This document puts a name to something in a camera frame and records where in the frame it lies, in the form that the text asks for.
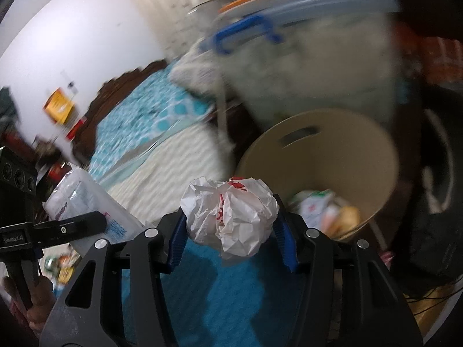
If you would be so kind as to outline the person's bare hand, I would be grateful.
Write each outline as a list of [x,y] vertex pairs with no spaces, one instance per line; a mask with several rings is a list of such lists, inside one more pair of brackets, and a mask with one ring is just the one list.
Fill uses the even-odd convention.
[[16,285],[10,277],[2,278],[2,286],[11,298],[10,308],[18,311],[21,314],[20,320],[26,321],[28,328],[39,337],[56,301],[52,282],[46,276],[38,277],[38,281],[30,290],[32,306],[29,309],[25,309],[21,304]]

